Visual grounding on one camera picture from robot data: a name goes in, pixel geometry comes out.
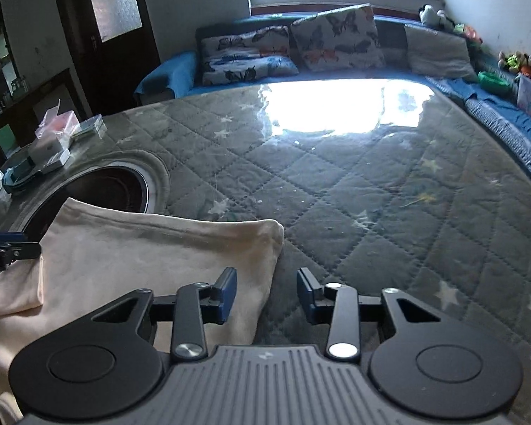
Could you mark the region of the cream cloth garment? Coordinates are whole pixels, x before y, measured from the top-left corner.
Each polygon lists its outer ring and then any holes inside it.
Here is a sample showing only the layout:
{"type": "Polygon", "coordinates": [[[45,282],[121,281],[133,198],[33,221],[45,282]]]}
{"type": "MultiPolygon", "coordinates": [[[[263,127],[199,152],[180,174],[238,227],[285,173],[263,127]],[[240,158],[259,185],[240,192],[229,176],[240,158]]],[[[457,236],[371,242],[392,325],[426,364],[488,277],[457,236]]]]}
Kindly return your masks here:
{"type": "Polygon", "coordinates": [[[206,222],[128,213],[67,200],[42,238],[42,253],[0,272],[0,424],[22,413],[7,371],[27,344],[137,288],[171,295],[193,282],[238,273],[232,312],[208,344],[249,344],[284,242],[274,220],[206,222]]]}

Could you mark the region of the teal black device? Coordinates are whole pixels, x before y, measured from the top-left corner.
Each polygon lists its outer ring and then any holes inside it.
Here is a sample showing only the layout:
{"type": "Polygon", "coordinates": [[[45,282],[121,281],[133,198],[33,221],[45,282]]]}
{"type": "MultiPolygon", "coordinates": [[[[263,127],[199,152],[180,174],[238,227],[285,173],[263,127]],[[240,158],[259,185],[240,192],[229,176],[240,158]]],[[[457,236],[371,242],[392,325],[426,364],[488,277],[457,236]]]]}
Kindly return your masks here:
{"type": "Polygon", "coordinates": [[[60,159],[53,163],[31,166],[28,160],[18,164],[17,166],[8,168],[2,178],[2,188],[8,194],[21,193],[29,187],[35,185],[45,175],[57,171],[65,166],[65,162],[60,159]]]}

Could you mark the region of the white tissue box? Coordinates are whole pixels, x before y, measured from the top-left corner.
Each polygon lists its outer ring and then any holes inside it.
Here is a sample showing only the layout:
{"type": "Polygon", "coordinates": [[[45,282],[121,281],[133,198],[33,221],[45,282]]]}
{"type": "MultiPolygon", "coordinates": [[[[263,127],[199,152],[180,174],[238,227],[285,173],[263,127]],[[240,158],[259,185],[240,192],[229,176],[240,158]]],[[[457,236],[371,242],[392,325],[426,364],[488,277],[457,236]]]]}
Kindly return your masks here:
{"type": "Polygon", "coordinates": [[[30,145],[28,155],[38,165],[48,162],[51,157],[55,157],[69,147],[70,137],[66,134],[43,134],[30,145]]]}

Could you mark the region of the pink plastic box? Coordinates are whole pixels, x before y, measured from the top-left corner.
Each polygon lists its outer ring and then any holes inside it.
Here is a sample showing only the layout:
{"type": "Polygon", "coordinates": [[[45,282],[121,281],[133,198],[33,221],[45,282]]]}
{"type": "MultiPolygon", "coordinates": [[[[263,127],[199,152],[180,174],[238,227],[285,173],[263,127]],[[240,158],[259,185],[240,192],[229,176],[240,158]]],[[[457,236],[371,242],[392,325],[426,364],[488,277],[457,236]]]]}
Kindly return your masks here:
{"type": "Polygon", "coordinates": [[[38,139],[44,138],[49,134],[54,136],[71,137],[79,128],[79,121],[74,111],[69,110],[60,113],[60,106],[61,101],[58,101],[54,107],[49,108],[45,112],[42,121],[35,131],[35,135],[38,139]]]}

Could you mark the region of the black induction cooktop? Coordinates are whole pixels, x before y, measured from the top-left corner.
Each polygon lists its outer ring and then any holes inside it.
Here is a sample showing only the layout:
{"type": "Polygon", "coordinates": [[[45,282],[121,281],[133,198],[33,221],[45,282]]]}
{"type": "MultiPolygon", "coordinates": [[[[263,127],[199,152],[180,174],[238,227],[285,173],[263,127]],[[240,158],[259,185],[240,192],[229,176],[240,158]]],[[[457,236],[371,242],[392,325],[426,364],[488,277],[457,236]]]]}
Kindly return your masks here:
{"type": "Polygon", "coordinates": [[[22,232],[40,241],[67,199],[124,212],[145,213],[149,202],[147,179],[129,166],[106,166],[85,172],[56,188],[32,212],[22,232]]]}

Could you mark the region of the dark wooden cabinet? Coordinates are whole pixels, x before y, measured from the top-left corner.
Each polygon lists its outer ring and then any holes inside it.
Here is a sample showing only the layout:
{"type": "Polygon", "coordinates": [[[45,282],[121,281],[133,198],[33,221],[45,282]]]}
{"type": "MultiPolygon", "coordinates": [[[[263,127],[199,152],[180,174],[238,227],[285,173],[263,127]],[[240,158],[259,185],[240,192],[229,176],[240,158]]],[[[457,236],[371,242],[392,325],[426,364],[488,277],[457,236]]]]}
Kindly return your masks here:
{"type": "Polygon", "coordinates": [[[9,43],[0,0],[0,165],[7,160],[11,150],[33,141],[41,121],[35,108],[59,88],[67,91],[76,116],[84,119],[87,112],[70,69],[66,68],[38,85],[28,85],[9,43]]]}

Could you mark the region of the grey quilted star tablecloth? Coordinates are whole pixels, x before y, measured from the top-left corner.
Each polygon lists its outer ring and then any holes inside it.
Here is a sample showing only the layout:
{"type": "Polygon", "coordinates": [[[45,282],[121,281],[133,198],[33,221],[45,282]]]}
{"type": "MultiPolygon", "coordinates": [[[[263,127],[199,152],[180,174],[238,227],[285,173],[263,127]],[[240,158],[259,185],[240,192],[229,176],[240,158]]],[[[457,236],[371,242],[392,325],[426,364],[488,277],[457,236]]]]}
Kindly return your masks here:
{"type": "Polygon", "coordinates": [[[259,344],[323,337],[298,306],[301,267],[363,295],[398,288],[516,348],[513,411],[531,424],[531,180],[457,104],[413,81],[296,81],[149,104],[105,125],[78,157],[160,160],[169,189],[157,213],[284,226],[259,344]]]}

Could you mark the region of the small green white box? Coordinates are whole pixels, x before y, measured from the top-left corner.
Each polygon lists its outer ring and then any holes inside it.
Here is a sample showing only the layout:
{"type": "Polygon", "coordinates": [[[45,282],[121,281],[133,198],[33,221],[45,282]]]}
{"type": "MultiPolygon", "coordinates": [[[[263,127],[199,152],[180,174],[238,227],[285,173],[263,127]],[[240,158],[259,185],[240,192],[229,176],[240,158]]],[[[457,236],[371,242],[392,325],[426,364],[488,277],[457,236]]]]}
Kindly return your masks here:
{"type": "Polygon", "coordinates": [[[106,131],[103,116],[97,114],[79,123],[78,128],[72,134],[72,140],[77,141],[90,135],[102,135],[106,131]]]}

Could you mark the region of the dark wooden door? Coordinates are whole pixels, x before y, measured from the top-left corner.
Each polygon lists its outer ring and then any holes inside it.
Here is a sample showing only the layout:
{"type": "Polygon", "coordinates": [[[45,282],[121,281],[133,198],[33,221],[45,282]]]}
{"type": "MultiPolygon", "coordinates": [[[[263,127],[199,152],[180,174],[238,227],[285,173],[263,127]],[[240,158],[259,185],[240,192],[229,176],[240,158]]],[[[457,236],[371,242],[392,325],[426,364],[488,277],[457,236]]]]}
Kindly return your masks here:
{"type": "Polygon", "coordinates": [[[94,114],[139,103],[135,90],[160,58],[145,0],[56,0],[78,81],[94,114]]]}

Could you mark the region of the left butterfly pillow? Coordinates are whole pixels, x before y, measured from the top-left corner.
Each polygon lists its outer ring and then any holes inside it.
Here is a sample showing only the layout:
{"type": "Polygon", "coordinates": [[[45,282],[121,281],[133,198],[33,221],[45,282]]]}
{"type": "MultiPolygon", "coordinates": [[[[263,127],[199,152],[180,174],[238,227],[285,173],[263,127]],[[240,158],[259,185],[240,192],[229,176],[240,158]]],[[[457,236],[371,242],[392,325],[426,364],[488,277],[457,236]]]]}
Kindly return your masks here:
{"type": "Polygon", "coordinates": [[[200,42],[203,85],[253,83],[299,74],[291,60],[290,32],[270,26],[241,35],[217,35],[200,42]]]}

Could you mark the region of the blue corner sofa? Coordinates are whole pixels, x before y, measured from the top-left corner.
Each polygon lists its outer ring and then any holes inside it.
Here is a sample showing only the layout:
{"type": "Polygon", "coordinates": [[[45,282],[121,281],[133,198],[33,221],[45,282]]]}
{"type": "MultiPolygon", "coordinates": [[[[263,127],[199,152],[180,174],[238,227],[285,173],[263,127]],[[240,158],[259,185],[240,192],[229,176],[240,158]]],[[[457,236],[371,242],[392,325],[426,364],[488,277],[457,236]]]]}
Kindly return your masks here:
{"type": "Polygon", "coordinates": [[[432,85],[494,134],[531,173],[531,56],[493,57],[464,24],[375,16],[368,5],[253,16],[201,27],[192,51],[135,90],[141,104],[275,81],[390,78],[432,85]]]}

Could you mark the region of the right butterfly pillow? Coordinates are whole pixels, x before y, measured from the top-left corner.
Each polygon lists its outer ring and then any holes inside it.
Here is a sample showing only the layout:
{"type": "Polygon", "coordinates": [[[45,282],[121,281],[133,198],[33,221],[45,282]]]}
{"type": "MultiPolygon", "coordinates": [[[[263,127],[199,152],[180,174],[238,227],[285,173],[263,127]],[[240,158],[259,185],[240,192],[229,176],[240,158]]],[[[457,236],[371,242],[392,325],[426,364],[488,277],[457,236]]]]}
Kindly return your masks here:
{"type": "Polygon", "coordinates": [[[386,66],[369,4],[303,17],[293,22],[290,30],[298,53],[310,71],[386,66]]]}

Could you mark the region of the grey cushion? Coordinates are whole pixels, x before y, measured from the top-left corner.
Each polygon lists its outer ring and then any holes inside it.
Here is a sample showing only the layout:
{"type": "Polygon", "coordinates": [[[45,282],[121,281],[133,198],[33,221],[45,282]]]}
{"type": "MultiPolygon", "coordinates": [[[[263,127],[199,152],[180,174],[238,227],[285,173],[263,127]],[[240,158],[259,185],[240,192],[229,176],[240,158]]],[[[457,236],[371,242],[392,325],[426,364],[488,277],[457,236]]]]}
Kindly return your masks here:
{"type": "Polygon", "coordinates": [[[407,61],[411,71],[427,77],[478,80],[465,39],[425,27],[406,25],[407,61]]]}

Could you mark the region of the green bowl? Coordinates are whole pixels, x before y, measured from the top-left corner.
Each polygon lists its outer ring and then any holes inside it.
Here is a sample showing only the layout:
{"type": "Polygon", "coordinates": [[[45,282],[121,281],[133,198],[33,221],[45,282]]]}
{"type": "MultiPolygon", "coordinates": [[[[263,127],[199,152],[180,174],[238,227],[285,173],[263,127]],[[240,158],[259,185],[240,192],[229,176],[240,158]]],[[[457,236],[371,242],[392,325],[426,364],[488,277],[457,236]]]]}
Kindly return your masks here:
{"type": "Polygon", "coordinates": [[[507,96],[509,93],[511,93],[511,83],[508,83],[506,80],[494,73],[480,71],[478,74],[478,80],[480,87],[490,94],[507,96]]]}

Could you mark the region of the panda plush toy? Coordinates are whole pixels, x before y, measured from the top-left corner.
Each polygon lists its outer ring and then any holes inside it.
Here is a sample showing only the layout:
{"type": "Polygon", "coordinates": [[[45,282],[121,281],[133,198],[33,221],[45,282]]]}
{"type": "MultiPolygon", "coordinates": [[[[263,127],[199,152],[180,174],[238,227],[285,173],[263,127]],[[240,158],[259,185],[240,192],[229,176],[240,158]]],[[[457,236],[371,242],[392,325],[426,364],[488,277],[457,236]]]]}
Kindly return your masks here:
{"type": "Polygon", "coordinates": [[[453,32],[456,27],[456,23],[447,16],[444,10],[436,11],[431,5],[425,5],[419,9],[419,19],[426,27],[436,30],[453,32]]]}

